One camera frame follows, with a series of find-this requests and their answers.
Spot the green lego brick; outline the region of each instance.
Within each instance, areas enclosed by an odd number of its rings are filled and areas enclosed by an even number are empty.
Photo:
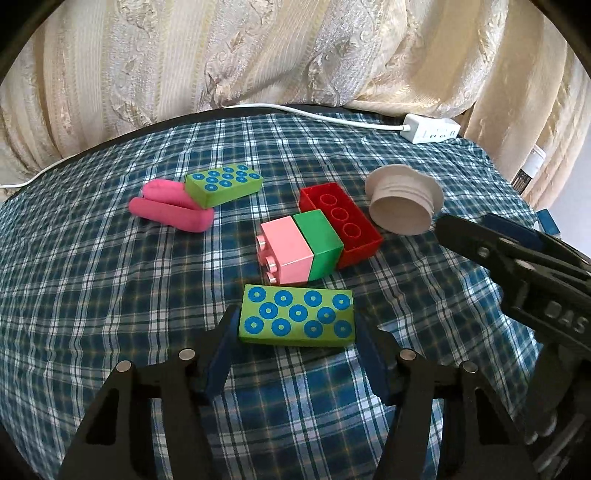
[[[322,210],[298,213],[294,221],[314,254],[308,280],[318,280],[332,273],[344,245]]]
[[[246,165],[225,165],[185,177],[185,191],[201,208],[211,208],[258,192],[263,178]]]
[[[345,346],[355,341],[350,290],[244,288],[238,337],[288,346]]]

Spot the white cable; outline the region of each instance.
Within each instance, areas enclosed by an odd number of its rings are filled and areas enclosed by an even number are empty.
[[[25,183],[17,183],[15,185],[0,185],[0,189],[19,189],[22,187],[26,187],[27,185],[29,185],[33,180],[35,180],[36,178],[39,178],[41,175],[43,175],[46,171],[51,170],[52,168],[57,167],[60,163],[64,163],[66,160],[69,160],[73,157],[74,155],[70,155],[69,157],[66,158],[62,158],[60,161],[57,161],[55,163],[52,163],[51,165],[49,165],[48,167],[45,167],[43,170],[41,170],[37,175],[35,175],[33,178],[27,180]]]
[[[247,108],[247,107],[265,107],[265,108],[274,108],[275,110],[282,110],[288,113],[294,113],[296,115],[306,116],[308,118],[313,118],[314,120],[320,120],[321,122],[327,122],[330,124],[339,124],[339,125],[347,125],[348,127],[360,127],[360,128],[369,128],[372,130],[387,130],[387,131],[409,131],[409,125],[379,125],[379,124],[368,124],[365,122],[352,122],[351,120],[343,120],[340,118],[333,118],[331,116],[324,116],[324,115],[316,115],[315,113],[304,112],[303,110],[299,110],[297,108],[292,108],[290,106],[285,105],[275,105],[274,103],[243,103],[240,105],[232,105],[227,106],[226,108]],[[35,179],[39,178],[43,175],[46,171],[51,170],[52,168],[57,167],[59,164],[64,163],[66,160],[72,158],[74,155],[70,155],[69,157],[62,158],[60,161],[55,162],[52,165],[41,170],[37,175],[33,178],[27,180],[24,183],[18,183],[15,185],[0,185],[0,189],[19,189],[22,187],[26,187]]]
[[[315,113],[304,112],[297,108],[292,108],[285,105],[275,105],[274,103],[241,103],[240,105],[231,105],[226,108],[246,108],[246,107],[265,107],[274,108],[275,110],[282,110],[284,112],[294,113],[296,115],[306,116],[313,118],[314,120],[320,120],[321,122],[327,122],[329,124],[347,125],[349,127],[360,127],[370,128],[373,130],[389,130],[389,131],[409,131],[410,125],[379,125],[379,124],[368,124],[366,122],[352,122],[351,120],[343,120],[340,118],[333,118],[331,116],[316,115]]]

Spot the plaid tablecloth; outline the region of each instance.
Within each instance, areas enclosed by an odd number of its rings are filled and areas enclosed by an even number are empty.
[[[127,210],[148,180],[182,180],[237,161],[259,171],[264,187],[217,207],[204,234]],[[165,360],[168,348],[213,328],[244,284],[261,282],[257,227],[297,213],[299,188],[336,181],[366,207],[365,177],[391,163],[435,177],[445,212],[534,222],[470,141],[412,145],[393,132],[283,113],[140,134],[47,173],[9,200],[0,209],[0,421],[27,461],[54,478],[119,360]],[[382,233],[373,258],[312,285],[351,289],[368,321],[429,359],[476,362],[514,412],[538,353],[531,331],[501,314],[486,271],[443,249],[432,231]],[[425,478],[434,478],[441,414],[434,403]],[[354,346],[245,345],[203,417],[224,478],[370,478],[392,409],[371,393]],[[170,466],[157,404],[154,431],[164,478]]]

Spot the pink lego brick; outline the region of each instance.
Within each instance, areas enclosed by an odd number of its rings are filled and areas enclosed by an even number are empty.
[[[213,208],[191,210],[140,197],[131,199],[129,211],[132,215],[170,225],[185,232],[201,233],[213,223]]]
[[[271,285],[306,283],[314,254],[290,216],[261,224],[256,238],[258,261]]]
[[[141,196],[147,200],[168,203],[189,210],[203,210],[184,189],[184,183],[174,180],[154,179],[142,187]]]

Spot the toy block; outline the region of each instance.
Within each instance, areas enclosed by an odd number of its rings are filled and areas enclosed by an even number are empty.
[[[314,254],[292,217],[261,224],[256,237],[258,261],[270,284],[305,283],[310,276]]]
[[[345,247],[337,268],[375,255],[384,240],[355,202],[334,182],[301,189],[299,206],[302,212],[322,210],[342,240]]]
[[[187,175],[185,190],[202,208],[211,208],[258,192],[262,180],[246,165],[226,165]]]
[[[335,270],[343,251],[343,242],[326,219],[322,210],[294,215],[294,222],[314,254],[308,281],[318,280]]]
[[[355,341],[350,290],[247,285],[238,338],[287,346],[346,346]]]

